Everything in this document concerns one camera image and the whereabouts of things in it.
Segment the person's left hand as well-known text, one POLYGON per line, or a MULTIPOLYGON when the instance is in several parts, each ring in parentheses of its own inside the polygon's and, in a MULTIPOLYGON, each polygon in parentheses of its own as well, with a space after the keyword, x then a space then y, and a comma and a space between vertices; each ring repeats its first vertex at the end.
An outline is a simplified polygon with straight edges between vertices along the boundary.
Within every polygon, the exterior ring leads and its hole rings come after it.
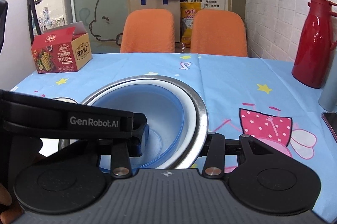
POLYGON ((6 207, 5 211, 1 213, 1 223, 12 223, 23 214, 23 209, 20 207, 18 202, 13 202, 10 193, 3 185, 1 185, 0 189, 1 205, 6 207))

